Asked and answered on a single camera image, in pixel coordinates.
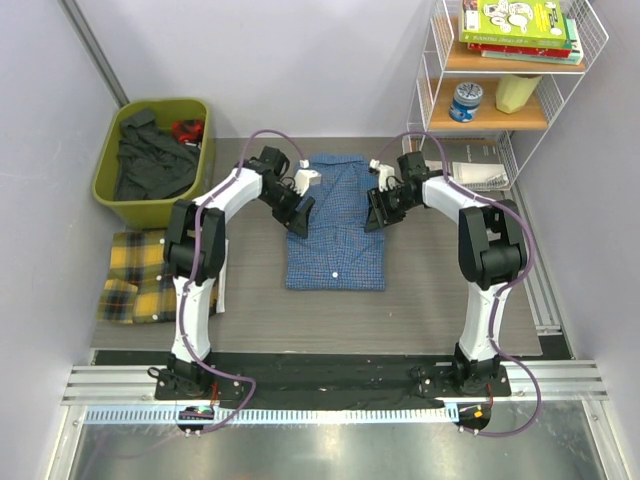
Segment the blue checked long sleeve shirt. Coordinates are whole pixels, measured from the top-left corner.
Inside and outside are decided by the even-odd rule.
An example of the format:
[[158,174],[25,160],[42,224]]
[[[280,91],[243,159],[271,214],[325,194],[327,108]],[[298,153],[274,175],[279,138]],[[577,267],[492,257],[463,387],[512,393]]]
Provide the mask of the blue checked long sleeve shirt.
[[307,191],[308,237],[287,235],[285,286],[290,290],[383,291],[385,232],[365,230],[377,179],[362,155],[319,153],[310,166],[320,183]]

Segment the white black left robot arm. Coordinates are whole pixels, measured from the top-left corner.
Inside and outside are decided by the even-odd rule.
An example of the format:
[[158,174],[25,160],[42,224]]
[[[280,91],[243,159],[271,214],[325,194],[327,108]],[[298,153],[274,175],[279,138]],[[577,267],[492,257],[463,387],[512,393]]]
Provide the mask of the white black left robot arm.
[[307,192],[321,182],[321,174],[301,160],[293,180],[286,182],[288,168],[282,151],[265,147],[210,191],[194,200],[178,200],[172,207],[164,260],[176,293],[176,330],[167,366],[156,376],[157,399],[200,399],[218,378],[238,379],[216,373],[211,366],[211,293],[223,286],[226,276],[226,226],[248,203],[261,200],[289,232],[306,238],[315,203]]

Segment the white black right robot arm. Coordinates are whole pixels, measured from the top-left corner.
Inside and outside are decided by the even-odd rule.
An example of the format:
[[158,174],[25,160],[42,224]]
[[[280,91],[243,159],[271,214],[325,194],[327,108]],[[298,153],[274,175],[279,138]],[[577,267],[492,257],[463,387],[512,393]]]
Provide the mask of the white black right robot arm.
[[451,382],[473,395],[499,379],[500,328],[513,283],[529,257],[516,207],[472,193],[440,170],[431,170],[420,153],[398,159],[399,172],[376,159],[368,169],[377,185],[367,192],[365,230],[401,222],[422,205],[445,215],[458,229],[457,258],[468,285],[463,332],[454,347]]

